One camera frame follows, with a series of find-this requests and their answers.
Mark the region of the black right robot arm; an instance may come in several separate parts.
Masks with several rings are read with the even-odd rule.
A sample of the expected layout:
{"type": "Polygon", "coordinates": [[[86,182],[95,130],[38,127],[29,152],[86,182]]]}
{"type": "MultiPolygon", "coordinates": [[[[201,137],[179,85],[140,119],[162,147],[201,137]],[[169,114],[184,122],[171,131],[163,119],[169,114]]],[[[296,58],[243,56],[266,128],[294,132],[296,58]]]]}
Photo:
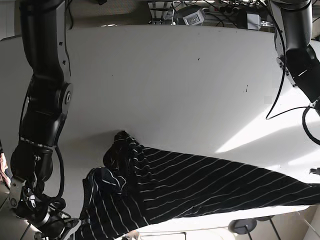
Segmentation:
{"type": "Polygon", "coordinates": [[[81,226],[64,212],[65,172],[58,146],[73,85],[63,0],[20,2],[21,36],[33,74],[11,156],[9,208],[37,229],[37,240],[73,240],[81,226]]]}

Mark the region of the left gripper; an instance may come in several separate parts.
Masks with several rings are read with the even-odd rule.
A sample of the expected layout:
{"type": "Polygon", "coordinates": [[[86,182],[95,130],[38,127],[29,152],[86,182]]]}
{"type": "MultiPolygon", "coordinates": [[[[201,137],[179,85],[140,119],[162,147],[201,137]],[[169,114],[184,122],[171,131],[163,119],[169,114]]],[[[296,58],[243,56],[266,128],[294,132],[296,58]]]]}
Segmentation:
{"type": "Polygon", "coordinates": [[[313,174],[313,175],[318,175],[318,176],[320,176],[320,168],[318,167],[318,168],[311,168],[310,170],[309,170],[309,173],[310,174],[313,174]]]}

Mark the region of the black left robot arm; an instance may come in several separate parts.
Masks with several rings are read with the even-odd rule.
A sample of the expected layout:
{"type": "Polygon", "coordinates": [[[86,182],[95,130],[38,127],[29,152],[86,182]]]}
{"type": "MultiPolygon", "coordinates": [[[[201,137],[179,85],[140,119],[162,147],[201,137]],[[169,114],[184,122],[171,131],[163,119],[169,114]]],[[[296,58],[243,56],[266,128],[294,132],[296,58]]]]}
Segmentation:
{"type": "Polygon", "coordinates": [[[310,105],[302,113],[302,127],[309,139],[319,145],[306,124],[310,109],[320,113],[320,61],[311,46],[313,14],[311,0],[270,0],[270,17],[275,33],[274,44],[278,64],[293,87],[299,88],[310,105]]]}

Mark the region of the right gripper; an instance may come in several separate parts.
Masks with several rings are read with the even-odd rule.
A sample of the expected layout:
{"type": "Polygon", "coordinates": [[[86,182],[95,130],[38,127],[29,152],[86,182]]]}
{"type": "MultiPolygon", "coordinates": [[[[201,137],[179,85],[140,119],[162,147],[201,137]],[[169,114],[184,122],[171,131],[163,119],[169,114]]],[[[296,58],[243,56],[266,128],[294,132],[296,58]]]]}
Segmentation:
{"type": "Polygon", "coordinates": [[[59,212],[47,212],[44,218],[33,222],[38,229],[35,240],[75,240],[82,221],[78,218],[62,218],[59,212]]]}

